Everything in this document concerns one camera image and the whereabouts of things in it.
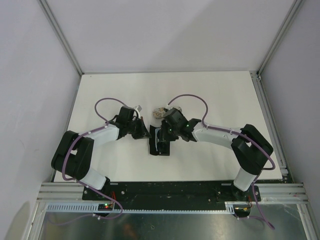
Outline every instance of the metal beam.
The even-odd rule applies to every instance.
[[[43,10],[44,15],[46,16],[48,22],[50,23],[56,37],[59,39],[63,49],[65,50],[65,53],[67,54],[71,63],[73,64],[75,70],[80,76],[82,76],[83,71],[81,70],[79,62],[77,61],[75,54],[73,53],[65,35],[63,34],[61,27],[57,22],[57,19],[55,18],[53,12],[51,11],[50,6],[48,5],[46,0],[37,0],[37,1],[41,9]]]
[[[262,74],[262,72],[266,68],[266,65],[268,64],[270,59],[275,54],[277,48],[279,47],[281,41],[283,40],[284,36],[288,32],[288,29],[292,25],[294,19],[297,16],[297,13],[301,9],[304,2],[305,2],[305,0],[295,0],[294,3],[291,5],[289,12],[285,16],[284,21],[282,22],[282,24],[280,26],[280,29],[276,33],[275,38],[273,39],[270,48],[268,49],[265,57],[262,60],[262,63],[260,64],[260,66],[257,70],[258,75]]]

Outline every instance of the white table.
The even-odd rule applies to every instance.
[[[94,105],[106,97],[120,99],[130,107],[141,105],[147,128],[150,124],[159,126],[153,109],[165,107],[172,98],[186,93],[207,101],[206,122],[226,127],[252,124],[271,142],[248,71],[83,75],[68,129],[83,133],[102,126]],[[201,119],[205,112],[203,103],[193,97],[181,97],[172,104],[180,106],[187,119]],[[107,119],[120,108],[120,103],[111,100],[98,105]],[[276,169],[264,171],[261,180],[282,178],[275,154],[271,157]],[[240,168],[233,151],[219,145],[179,139],[171,143],[170,156],[152,156],[147,139],[134,140],[130,135],[99,147],[92,154],[91,166],[112,182],[233,180]],[[63,182],[60,172],[54,181]]]

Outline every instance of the wire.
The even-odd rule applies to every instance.
[[[181,95],[178,95],[178,96],[174,97],[167,105],[169,106],[174,100],[176,100],[177,98],[180,98],[180,97],[194,97],[194,98],[200,99],[205,105],[205,113],[204,113],[204,115],[202,117],[202,120],[201,120],[201,123],[202,123],[202,125],[204,127],[206,127],[207,129],[213,129],[213,130],[218,130],[218,131],[222,131],[222,132],[226,132],[226,133],[230,133],[230,134],[235,134],[235,135],[238,135],[238,136],[248,140],[251,144],[253,144],[256,148],[258,148],[263,153],[263,155],[266,156],[266,158],[270,161],[270,163],[272,165],[272,167],[264,167],[262,170],[274,170],[276,168],[276,164],[272,160],[272,158],[269,156],[269,154],[265,150],[263,150],[262,147],[260,147],[254,140],[252,140],[247,135],[244,135],[241,132],[233,131],[233,130],[230,130],[230,129],[227,129],[227,128],[207,125],[205,123],[205,118],[206,118],[206,116],[208,114],[209,107],[208,107],[208,104],[206,103],[206,101],[203,98],[201,98],[201,97],[199,97],[197,95],[194,95],[194,94],[181,94]],[[261,207],[260,207],[260,205],[258,203],[258,199],[257,199],[257,197],[255,195],[255,182],[257,181],[259,176],[260,176],[260,174],[258,176],[256,176],[255,179],[253,180],[253,182],[251,184],[251,189],[252,189],[252,193],[253,193],[253,197],[254,197],[254,200],[255,200],[256,207],[258,208],[258,210],[259,210],[259,212],[261,214],[261,217],[259,217],[259,216],[251,216],[251,218],[263,220],[269,226],[269,228],[271,228],[272,230],[275,230],[275,227],[267,220],[266,216],[262,212],[262,209],[261,209]]]
[[[95,133],[95,132],[97,132],[97,131],[100,131],[100,130],[102,130],[102,129],[105,129],[105,128],[107,128],[108,125],[109,125],[109,121],[108,121],[106,118],[104,118],[103,116],[101,116],[101,115],[98,113],[98,111],[97,111],[97,105],[98,105],[98,103],[100,103],[100,102],[103,101],[103,100],[114,100],[114,101],[117,101],[117,102],[123,104],[124,106],[127,106],[127,105],[126,105],[125,103],[123,103],[122,101],[120,101],[120,100],[118,100],[118,99],[116,99],[116,98],[112,98],[112,97],[101,98],[100,100],[98,100],[98,101],[95,103],[95,105],[94,105],[95,113],[96,113],[100,118],[102,118],[103,120],[105,120],[105,125],[103,125],[103,126],[101,126],[101,127],[98,127],[98,128],[95,128],[95,129],[93,129],[93,130],[87,131],[87,132],[79,135],[79,136],[72,142],[72,144],[70,145],[70,147],[69,147],[69,149],[68,149],[68,151],[67,151],[67,153],[66,153],[66,155],[65,155],[65,157],[64,157],[64,161],[63,161],[63,165],[62,165],[62,171],[61,171],[61,172],[62,172],[62,178],[63,178],[63,180],[65,180],[65,181],[76,180],[76,179],[74,179],[73,177],[66,177],[66,167],[67,167],[67,162],[68,162],[69,156],[70,156],[70,154],[71,154],[71,151],[73,150],[73,148],[75,147],[75,145],[77,144],[77,142],[78,142],[82,137],[85,137],[85,136],[87,136],[87,135],[89,135],[89,134],[92,134],[92,133]],[[124,211],[124,208],[122,207],[122,205],[121,205],[117,200],[115,200],[115,199],[113,199],[113,198],[111,198],[111,197],[103,194],[103,193],[100,192],[99,190],[97,190],[97,189],[95,189],[95,188],[93,188],[93,187],[91,187],[91,186],[89,186],[89,185],[87,185],[87,184],[85,184],[85,183],[83,183],[83,182],[81,182],[81,181],[79,181],[79,180],[76,180],[76,182],[79,183],[79,184],[81,184],[81,185],[83,185],[83,186],[85,186],[86,188],[91,189],[92,191],[94,191],[94,192],[96,192],[97,194],[105,197],[106,199],[108,199],[108,200],[116,203],[116,204],[120,207],[120,213],[119,213],[119,214],[117,214],[117,215],[115,215],[115,216],[106,216],[106,217],[98,216],[98,219],[115,219],[115,218],[120,217],[120,215],[122,215],[122,213],[123,213],[123,211]],[[58,226],[63,226],[63,225],[72,223],[73,221],[76,221],[76,220],[78,220],[78,219],[80,219],[80,218],[87,217],[87,216],[91,216],[91,214],[85,214],[85,215],[79,216],[79,217],[77,217],[77,218],[75,218],[75,219],[73,219],[73,220],[71,220],[71,221],[67,221],[67,222],[64,222],[64,223],[54,223],[54,224],[55,224],[55,225],[58,225]]]

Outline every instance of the robotic arm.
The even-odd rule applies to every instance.
[[[150,126],[151,135],[154,133],[149,140],[150,154],[168,156],[170,154],[170,142],[177,140],[179,137],[186,142],[208,142],[229,148],[233,150],[241,167],[233,185],[243,192],[248,190],[256,176],[261,173],[268,159],[254,145],[249,146],[246,139],[231,132],[241,132],[248,136],[269,155],[273,152],[273,148],[268,141],[250,124],[246,124],[243,128],[229,128],[230,132],[223,132],[203,126],[200,119],[193,118],[188,121],[176,108],[168,110],[163,118],[161,127]]]
[[[65,174],[97,190],[101,190],[106,181],[110,180],[91,167],[92,152],[97,147],[108,142],[119,140],[127,134],[131,134],[135,140],[151,138],[144,124],[143,117],[140,117],[139,112],[141,109],[140,106],[135,108],[123,106],[120,109],[119,115],[113,118],[115,121],[111,120],[109,124],[102,127],[101,130],[81,137],[73,147],[68,158]],[[66,154],[78,136],[79,134],[73,131],[64,133],[51,161],[51,167],[53,169],[62,172]]]

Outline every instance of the purple cable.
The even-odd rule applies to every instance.
[[[170,105],[174,100],[176,100],[177,98],[180,98],[180,97],[194,97],[194,98],[197,98],[197,99],[200,99],[204,105],[205,105],[205,113],[202,117],[202,120],[201,120],[201,123],[204,127],[206,127],[207,129],[213,129],[213,130],[218,130],[218,131],[222,131],[222,132],[226,132],[226,133],[230,133],[230,134],[236,134],[246,140],[248,140],[250,143],[252,143],[256,148],[258,148],[262,153],[263,155],[265,155],[267,157],[267,159],[270,161],[272,167],[264,167],[262,170],[274,170],[276,168],[276,165],[275,165],[275,162],[271,159],[271,157],[269,156],[269,154],[263,150],[262,147],[260,147],[254,140],[252,140],[250,137],[242,134],[241,132],[237,132],[237,131],[232,131],[230,129],[227,129],[227,128],[222,128],[222,127],[216,127],[216,126],[208,126],[206,125],[205,123],[205,118],[208,114],[208,111],[209,111],[209,107],[208,107],[208,104],[206,103],[206,101],[197,96],[197,95],[194,95],[194,94],[181,94],[181,95],[178,95],[176,97],[174,97],[169,103],[168,105]],[[255,192],[255,182],[257,181],[258,177],[260,176],[260,174],[258,176],[256,176],[256,178],[253,180],[252,184],[251,184],[251,187],[252,187],[252,192],[253,192],[253,196],[254,196],[254,200],[255,200],[255,204],[256,204],[256,207],[258,208],[260,214],[262,217],[259,217],[259,216],[251,216],[250,218],[253,218],[253,219],[260,219],[260,220],[263,220],[265,221],[265,223],[269,226],[269,228],[271,228],[272,230],[275,229],[275,227],[267,220],[266,216],[264,215],[264,213],[262,212],[262,209],[258,203],[258,199],[256,197],[256,195],[254,194]]]
[[[77,144],[77,142],[78,142],[82,137],[85,137],[85,136],[87,136],[87,135],[89,135],[89,134],[91,134],[91,133],[95,133],[95,132],[97,132],[97,131],[100,131],[100,130],[106,128],[106,126],[109,125],[109,121],[108,121],[106,118],[104,118],[103,116],[101,116],[101,115],[98,113],[98,111],[97,111],[97,105],[98,105],[98,103],[100,103],[100,102],[103,101],[103,100],[114,100],[114,101],[117,101],[117,102],[123,104],[124,106],[127,106],[124,102],[122,102],[122,101],[120,101],[120,100],[118,100],[118,99],[116,99],[116,98],[112,98],[112,97],[102,98],[102,99],[98,100],[98,101],[95,103],[95,105],[94,105],[95,113],[96,113],[100,118],[102,118],[103,120],[105,120],[105,125],[104,125],[104,126],[101,126],[101,127],[98,127],[98,128],[95,128],[95,129],[93,129],[93,130],[87,131],[87,132],[79,135],[79,136],[73,141],[73,143],[71,144],[71,146],[69,147],[69,149],[68,149],[68,151],[67,151],[67,153],[66,153],[66,155],[65,155],[65,158],[64,158],[64,161],[63,161],[63,165],[62,165],[62,171],[61,171],[61,172],[62,172],[62,178],[63,178],[63,180],[65,180],[65,181],[75,180],[75,179],[72,178],[72,177],[70,177],[70,178],[67,178],[67,177],[66,177],[66,167],[67,167],[67,162],[68,162],[69,156],[70,156],[70,154],[71,154],[71,151],[73,150],[73,148],[75,147],[75,145]],[[96,192],[97,194],[105,197],[106,199],[108,199],[108,200],[110,200],[110,201],[112,201],[112,202],[115,202],[115,203],[120,207],[120,213],[119,213],[118,215],[110,216],[110,217],[107,217],[107,216],[106,216],[106,217],[105,217],[105,216],[99,216],[101,219],[115,219],[115,218],[120,217],[120,215],[122,215],[122,213],[123,213],[123,211],[124,211],[124,208],[122,207],[122,205],[120,204],[120,202],[118,202],[117,200],[115,200],[115,199],[113,199],[113,198],[111,198],[111,197],[103,194],[103,193],[100,192],[99,190],[97,190],[97,189],[95,189],[95,188],[93,188],[93,187],[91,187],[91,186],[86,185],[85,183],[83,183],[83,182],[81,182],[81,181],[78,181],[78,180],[77,180],[77,183],[79,183],[79,184],[81,184],[81,185],[83,185],[83,186],[91,189],[92,191],[94,191],[94,192]],[[87,217],[87,216],[91,216],[91,214],[81,215],[81,216],[79,216],[79,217],[77,217],[77,218],[75,218],[75,219],[73,219],[73,220],[71,220],[71,221],[68,221],[68,222],[58,223],[58,224],[54,223],[54,224],[56,224],[56,225],[58,225],[58,226],[63,226],[63,225],[67,225],[67,224],[69,224],[69,223],[72,223],[73,221],[76,221],[76,220],[78,220],[78,219],[80,219],[80,218]]]

